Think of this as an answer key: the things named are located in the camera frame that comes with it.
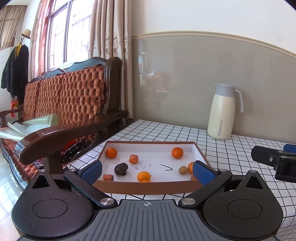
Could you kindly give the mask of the red black checkered bag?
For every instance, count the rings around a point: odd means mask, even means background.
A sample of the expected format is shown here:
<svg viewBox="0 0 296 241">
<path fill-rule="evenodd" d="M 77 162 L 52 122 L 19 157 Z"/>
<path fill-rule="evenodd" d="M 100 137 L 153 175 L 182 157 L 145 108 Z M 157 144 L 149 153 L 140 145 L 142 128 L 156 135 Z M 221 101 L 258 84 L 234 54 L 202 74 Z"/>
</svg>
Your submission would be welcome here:
<svg viewBox="0 0 296 241">
<path fill-rule="evenodd" d="M 64 163 L 68 163 L 72 158 L 85 147 L 85 138 L 75 141 L 70 141 L 61 151 L 61 158 Z"/>
</svg>

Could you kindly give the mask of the small orange top of pile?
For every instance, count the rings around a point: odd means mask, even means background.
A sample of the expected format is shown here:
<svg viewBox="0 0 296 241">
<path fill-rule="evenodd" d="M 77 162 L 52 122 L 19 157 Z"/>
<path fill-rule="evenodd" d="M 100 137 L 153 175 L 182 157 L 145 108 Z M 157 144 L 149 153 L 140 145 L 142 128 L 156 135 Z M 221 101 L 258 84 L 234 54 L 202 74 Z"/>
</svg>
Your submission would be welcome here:
<svg viewBox="0 0 296 241">
<path fill-rule="evenodd" d="M 193 174 L 193 165 L 194 165 L 194 162 L 191 162 L 189 165 L 188 165 L 188 172 L 190 174 Z"/>
</svg>

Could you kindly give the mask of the black jacket hanging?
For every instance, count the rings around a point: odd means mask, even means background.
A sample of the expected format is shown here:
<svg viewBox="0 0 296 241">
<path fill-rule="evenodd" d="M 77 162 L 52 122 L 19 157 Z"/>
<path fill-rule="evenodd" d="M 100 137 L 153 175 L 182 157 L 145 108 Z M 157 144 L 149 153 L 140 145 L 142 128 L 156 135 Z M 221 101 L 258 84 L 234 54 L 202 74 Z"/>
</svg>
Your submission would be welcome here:
<svg viewBox="0 0 296 241">
<path fill-rule="evenodd" d="M 25 87 L 28 83 L 29 49 L 26 45 L 20 47 L 16 55 L 17 47 L 13 49 L 1 77 L 1 88 L 6 89 L 11 97 L 16 97 L 19 105 L 23 105 L 25 99 Z"/>
</svg>

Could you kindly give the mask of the dark purple passion fruit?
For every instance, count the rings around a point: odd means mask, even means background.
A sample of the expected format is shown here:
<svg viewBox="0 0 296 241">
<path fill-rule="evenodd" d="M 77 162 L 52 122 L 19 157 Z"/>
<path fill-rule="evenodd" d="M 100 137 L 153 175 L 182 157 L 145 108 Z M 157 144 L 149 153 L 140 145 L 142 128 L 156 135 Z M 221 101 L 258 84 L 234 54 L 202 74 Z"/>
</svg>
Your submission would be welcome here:
<svg viewBox="0 0 296 241">
<path fill-rule="evenodd" d="M 128 165 L 126 163 L 120 163 L 114 167 L 114 173 L 119 176 L 126 175 L 127 170 L 128 170 Z"/>
</svg>

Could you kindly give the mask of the beige patterned curtain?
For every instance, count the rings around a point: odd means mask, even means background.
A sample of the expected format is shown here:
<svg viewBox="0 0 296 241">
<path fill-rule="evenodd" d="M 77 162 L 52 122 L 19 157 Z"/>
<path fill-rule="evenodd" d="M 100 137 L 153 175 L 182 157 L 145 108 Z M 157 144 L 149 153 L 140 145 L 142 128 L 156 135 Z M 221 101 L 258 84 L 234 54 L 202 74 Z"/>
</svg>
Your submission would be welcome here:
<svg viewBox="0 0 296 241">
<path fill-rule="evenodd" d="M 89 57 L 119 57 L 120 107 L 134 120 L 132 85 L 132 2 L 95 1 L 92 9 Z"/>
</svg>

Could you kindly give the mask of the orange tangerine piece in box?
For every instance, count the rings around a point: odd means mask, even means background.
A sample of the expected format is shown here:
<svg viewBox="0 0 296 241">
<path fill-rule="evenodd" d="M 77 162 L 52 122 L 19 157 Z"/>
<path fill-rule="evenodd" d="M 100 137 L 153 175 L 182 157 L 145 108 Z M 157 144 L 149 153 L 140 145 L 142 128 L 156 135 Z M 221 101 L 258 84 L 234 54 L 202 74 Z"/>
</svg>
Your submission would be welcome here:
<svg viewBox="0 0 296 241">
<path fill-rule="evenodd" d="M 130 155 L 129 162 L 132 164 L 137 164 L 138 163 L 138 156 L 137 155 Z"/>
</svg>

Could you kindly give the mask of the cream thermos jug grey lid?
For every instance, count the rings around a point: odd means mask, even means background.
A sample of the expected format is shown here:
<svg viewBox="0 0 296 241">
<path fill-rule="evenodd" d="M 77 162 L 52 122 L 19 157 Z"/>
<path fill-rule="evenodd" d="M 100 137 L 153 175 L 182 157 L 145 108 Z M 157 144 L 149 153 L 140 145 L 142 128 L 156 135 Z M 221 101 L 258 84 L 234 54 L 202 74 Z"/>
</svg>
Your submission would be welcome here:
<svg viewBox="0 0 296 241">
<path fill-rule="evenodd" d="M 235 94 L 240 101 L 240 112 L 244 113 L 242 93 L 237 85 L 218 83 L 214 85 L 213 97 L 207 133 L 217 140 L 227 140 L 231 137 L 235 118 Z"/>
</svg>

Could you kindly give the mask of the straw hat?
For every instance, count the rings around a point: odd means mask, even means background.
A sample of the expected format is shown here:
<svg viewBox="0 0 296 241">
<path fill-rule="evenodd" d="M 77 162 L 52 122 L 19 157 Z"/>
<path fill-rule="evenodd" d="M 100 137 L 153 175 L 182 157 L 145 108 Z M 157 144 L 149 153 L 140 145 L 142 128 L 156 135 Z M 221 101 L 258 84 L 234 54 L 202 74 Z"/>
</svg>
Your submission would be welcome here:
<svg viewBox="0 0 296 241">
<path fill-rule="evenodd" d="M 22 39 L 31 39 L 31 30 L 25 29 L 22 33 L 20 33 Z"/>
</svg>

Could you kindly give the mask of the brown tufted sofa cushion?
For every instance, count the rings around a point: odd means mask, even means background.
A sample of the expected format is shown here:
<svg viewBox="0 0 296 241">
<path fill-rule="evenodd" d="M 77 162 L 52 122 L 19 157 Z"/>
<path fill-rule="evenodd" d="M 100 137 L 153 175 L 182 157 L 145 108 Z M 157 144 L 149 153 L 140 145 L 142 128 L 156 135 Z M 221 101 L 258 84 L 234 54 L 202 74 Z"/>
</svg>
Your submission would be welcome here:
<svg viewBox="0 0 296 241">
<path fill-rule="evenodd" d="M 23 119 L 28 121 L 49 114 L 56 114 L 59 125 L 84 121 L 100 113 L 105 103 L 105 66 L 97 64 L 83 70 L 64 73 L 42 81 L 26 85 L 23 104 Z M 91 143 L 93 135 L 73 139 L 76 142 L 85 138 Z M 33 163 L 21 164 L 15 154 L 17 142 L 2 139 L 1 144 L 13 160 L 22 179 L 30 182 L 39 168 Z M 43 159 L 38 159 L 43 166 Z"/>
</svg>

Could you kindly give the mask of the brown white cardboard box tray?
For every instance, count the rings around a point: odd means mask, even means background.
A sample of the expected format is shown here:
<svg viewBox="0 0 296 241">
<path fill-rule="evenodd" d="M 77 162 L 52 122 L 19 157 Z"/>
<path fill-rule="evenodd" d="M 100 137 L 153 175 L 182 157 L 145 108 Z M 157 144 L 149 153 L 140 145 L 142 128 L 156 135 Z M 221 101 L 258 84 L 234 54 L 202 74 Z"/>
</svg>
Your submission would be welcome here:
<svg viewBox="0 0 296 241">
<path fill-rule="evenodd" d="M 109 159 L 105 152 L 107 148 L 117 150 L 117 157 Z M 175 159 L 171 151 L 175 147 L 181 147 L 184 155 L 181 159 Z M 129 162 L 130 155 L 138 156 L 138 163 Z M 195 142 L 139 142 L 139 141 L 107 141 L 98 156 L 102 163 L 102 174 L 93 184 L 95 188 L 105 193 L 115 194 L 139 194 L 161 195 L 190 193 L 202 185 L 193 180 L 191 174 L 181 175 L 179 168 L 188 166 L 191 162 L 201 161 L 208 164 L 207 159 Z M 128 170 L 126 175 L 119 176 L 114 173 L 117 164 L 126 163 Z M 151 175 L 149 183 L 141 183 L 137 180 L 139 172 L 147 171 Z M 103 181 L 104 174 L 112 174 L 113 181 Z"/>
</svg>

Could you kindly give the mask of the window with red frame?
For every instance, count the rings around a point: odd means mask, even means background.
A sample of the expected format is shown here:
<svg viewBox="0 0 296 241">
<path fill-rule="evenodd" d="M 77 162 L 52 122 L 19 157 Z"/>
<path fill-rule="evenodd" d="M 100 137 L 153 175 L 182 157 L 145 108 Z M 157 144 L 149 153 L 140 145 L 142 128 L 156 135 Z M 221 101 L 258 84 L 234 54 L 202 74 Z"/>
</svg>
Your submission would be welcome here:
<svg viewBox="0 0 296 241">
<path fill-rule="evenodd" d="M 40 1 L 29 52 L 29 78 L 88 59 L 94 1 Z"/>
</svg>

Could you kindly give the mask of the white black grid tablecloth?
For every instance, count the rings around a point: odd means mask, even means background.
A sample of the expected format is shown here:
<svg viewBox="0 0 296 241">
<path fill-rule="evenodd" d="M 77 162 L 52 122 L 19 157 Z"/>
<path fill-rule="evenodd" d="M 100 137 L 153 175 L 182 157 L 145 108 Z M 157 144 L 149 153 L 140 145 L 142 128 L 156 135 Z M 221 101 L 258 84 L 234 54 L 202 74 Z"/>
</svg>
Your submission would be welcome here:
<svg viewBox="0 0 296 241">
<path fill-rule="evenodd" d="M 277 150 L 280 141 L 232 135 L 230 139 L 215 140 L 198 128 L 175 126 L 148 120 L 136 120 L 111 137 L 113 141 L 194 141 L 214 169 L 227 169 L 233 174 L 256 170 L 265 180 L 283 209 L 283 222 L 277 233 L 280 240 L 295 240 L 295 184 L 275 180 L 273 168 L 251 158 L 251 149 L 264 146 Z"/>
</svg>

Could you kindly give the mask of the pale green paper roll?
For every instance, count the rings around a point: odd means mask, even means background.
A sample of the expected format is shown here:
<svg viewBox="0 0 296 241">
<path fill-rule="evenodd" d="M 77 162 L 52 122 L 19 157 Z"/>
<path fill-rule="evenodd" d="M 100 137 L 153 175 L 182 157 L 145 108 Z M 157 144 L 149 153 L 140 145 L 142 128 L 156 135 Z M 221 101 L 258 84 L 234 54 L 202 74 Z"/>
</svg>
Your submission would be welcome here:
<svg viewBox="0 0 296 241">
<path fill-rule="evenodd" d="M 55 113 L 27 120 L 22 123 L 8 123 L 7 127 L 1 128 L 1 138 L 19 142 L 33 132 L 57 126 L 58 124 L 59 119 Z"/>
</svg>

